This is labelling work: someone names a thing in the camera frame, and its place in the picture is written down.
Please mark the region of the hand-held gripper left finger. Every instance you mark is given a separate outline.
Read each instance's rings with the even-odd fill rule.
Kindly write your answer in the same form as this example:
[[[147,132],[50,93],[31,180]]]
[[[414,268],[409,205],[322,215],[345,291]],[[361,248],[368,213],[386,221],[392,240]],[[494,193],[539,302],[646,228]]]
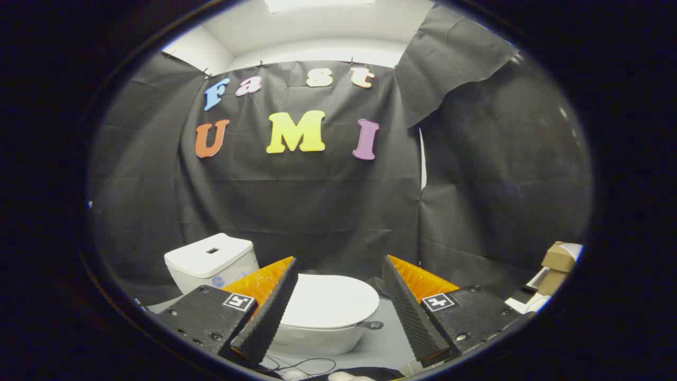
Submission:
[[[194,347],[256,367],[278,331],[297,280],[297,259],[283,258],[222,288],[198,285],[157,319]]]

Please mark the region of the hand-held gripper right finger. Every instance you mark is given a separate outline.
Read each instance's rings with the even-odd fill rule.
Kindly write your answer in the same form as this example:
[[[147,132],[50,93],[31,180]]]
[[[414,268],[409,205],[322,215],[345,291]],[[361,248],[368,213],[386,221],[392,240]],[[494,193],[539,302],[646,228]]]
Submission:
[[[529,322],[482,285],[459,287],[392,255],[382,279],[409,347],[428,367],[470,355]]]

